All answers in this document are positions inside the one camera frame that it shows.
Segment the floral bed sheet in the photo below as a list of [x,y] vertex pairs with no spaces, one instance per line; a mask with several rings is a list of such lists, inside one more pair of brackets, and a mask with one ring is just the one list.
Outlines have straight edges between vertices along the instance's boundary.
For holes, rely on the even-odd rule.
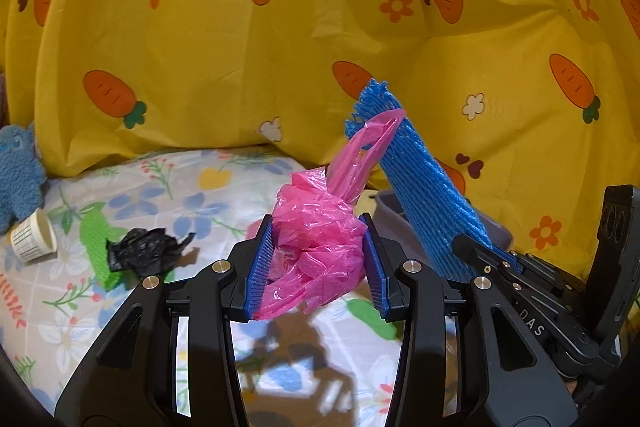
[[[270,147],[145,156],[52,181],[44,209],[56,253],[25,263],[1,246],[1,344],[47,410],[134,287],[105,288],[91,265],[100,243],[135,228],[190,237],[171,280],[193,277],[245,239],[299,165]],[[402,327],[384,322],[359,286],[311,314],[232,327],[248,418],[255,426],[381,426]]]

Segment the blue foam net sleeve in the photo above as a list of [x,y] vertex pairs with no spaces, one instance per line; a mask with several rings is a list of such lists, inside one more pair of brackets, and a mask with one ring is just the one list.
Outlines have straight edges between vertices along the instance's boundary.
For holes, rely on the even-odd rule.
[[380,166],[434,271],[457,282],[475,277],[475,270],[454,254],[452,243],[466,235],[489,247],[486,228],[406,116],[400,117]]

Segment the yellow carrot print curtain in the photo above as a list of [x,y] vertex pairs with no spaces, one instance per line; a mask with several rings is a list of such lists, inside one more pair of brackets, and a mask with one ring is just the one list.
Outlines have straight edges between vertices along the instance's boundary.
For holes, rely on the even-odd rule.
[[384,81],[521,251],[578,277],[639,181],[639,0],[1,0],[9,117],[55,176],[273,143],[325,164]]

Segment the blue plush monster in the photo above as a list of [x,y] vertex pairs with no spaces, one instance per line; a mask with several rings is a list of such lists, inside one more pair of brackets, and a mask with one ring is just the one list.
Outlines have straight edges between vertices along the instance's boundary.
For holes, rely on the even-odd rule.
[[23,222],[43,205],[46,170],[37,157],[35,124],[8,124],[1,129],[0,228],[6,234],[13,222]]

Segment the green foam net sleeve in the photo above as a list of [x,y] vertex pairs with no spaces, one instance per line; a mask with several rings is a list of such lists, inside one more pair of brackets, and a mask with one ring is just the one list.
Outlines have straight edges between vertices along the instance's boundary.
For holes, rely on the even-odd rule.
[[112,272],[110,269],[106,243],[117,243],[126,233],[124,228],[112,227],[98,207],[89,209],[80,220],[81,244],[86,248],[96,280],[106,291],[111,291],[122,279],[119,272]]

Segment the grey plastic trash bin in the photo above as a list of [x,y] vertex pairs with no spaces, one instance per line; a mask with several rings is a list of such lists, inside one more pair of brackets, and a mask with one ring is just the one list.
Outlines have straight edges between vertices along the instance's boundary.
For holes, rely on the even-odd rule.
[[[375,210],[372,220],[378,235],[399,243],[409,258],[421,259],[430,265],[431,259],[424,251],[394,191],[378,192],[374,196],[374,201]],[[491,242],[503,251],[508,251],[513,243],[511,232],[486,213],[478,209],[475,211],[480,222],[485,225]]]

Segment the small green grid paper cup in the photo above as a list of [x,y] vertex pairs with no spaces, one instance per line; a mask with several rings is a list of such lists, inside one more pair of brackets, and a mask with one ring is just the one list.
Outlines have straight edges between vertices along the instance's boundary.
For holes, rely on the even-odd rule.
[[10,234],[14,254],[24,263],[36,261],[58,251],[55,231],[43,209],[36,211],[17,225]]

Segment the black plastic bag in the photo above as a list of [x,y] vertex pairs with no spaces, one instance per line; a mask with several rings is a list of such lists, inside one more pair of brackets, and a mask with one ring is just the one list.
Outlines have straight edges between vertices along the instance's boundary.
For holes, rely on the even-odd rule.
[[140,279],[164,275],[174,269],[195,236],[190,232],[178,241],[165,228],[132,229],[119,242],[106,242],[108,267],[112,272],[132,271]]

